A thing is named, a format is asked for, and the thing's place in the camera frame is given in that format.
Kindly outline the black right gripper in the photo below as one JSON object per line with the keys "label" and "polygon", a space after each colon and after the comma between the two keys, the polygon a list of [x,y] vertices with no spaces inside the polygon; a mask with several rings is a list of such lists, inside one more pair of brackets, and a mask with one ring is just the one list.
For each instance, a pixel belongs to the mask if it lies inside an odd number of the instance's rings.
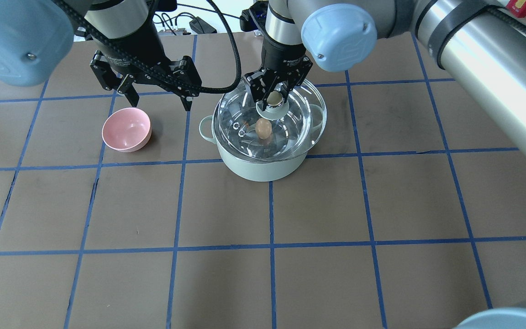
{"label": "black right gripper", "polygon": [[261,110],[271,103],[273,91],[279,91],[283,103],[288,103],[290,92],[303,84],[313,66],[305,53],[302,43],[262,45],[261,66],[243,76],[248,94]]}

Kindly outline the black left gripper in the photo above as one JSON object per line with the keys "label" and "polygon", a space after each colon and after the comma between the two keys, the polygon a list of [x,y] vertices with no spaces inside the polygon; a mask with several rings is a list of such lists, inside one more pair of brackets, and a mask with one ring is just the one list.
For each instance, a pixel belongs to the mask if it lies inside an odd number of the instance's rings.
{"label": "black left gripper", "polygon": [[94,53],[90,68],[101,87],[114,90],[124,96],[132,107],[137,107],[139,95],[134,84],[156,85],[179,96],[185,111],[191,111],[193,98],[200,94],[194,88],[182,87],[180,83],[202,85],[192,57],[183,56],[178,61],[163,58],[149,69],[141,69],[130,60],[111,58],[100,50]]}

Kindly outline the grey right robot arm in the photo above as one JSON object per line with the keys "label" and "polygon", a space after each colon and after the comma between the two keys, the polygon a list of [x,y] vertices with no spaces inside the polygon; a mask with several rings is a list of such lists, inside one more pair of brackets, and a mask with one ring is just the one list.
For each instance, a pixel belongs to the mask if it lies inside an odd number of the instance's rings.
{"label": "grey right robot arm", "polygon": [[411,32],[526,156],[526,25],[496,0],[268,0],[243,12],[264,36],[261,68],[244,75],[255,101],[286,95],[313,63],[352,68],[378,39]]}

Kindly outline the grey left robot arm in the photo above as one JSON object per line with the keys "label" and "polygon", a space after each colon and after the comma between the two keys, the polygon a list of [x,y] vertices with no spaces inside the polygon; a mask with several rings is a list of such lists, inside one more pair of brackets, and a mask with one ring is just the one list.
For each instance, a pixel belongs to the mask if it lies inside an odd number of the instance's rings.
{"label": "grey left robot arm", "polygon": [[146,0],[0,0],[0,81],[44,83],[82,27],[98,47],[89,65],[102,88],[137,106],[134,86],[155,85],[189,111],[202,79],[190,56],[166,56],[154,12]]}

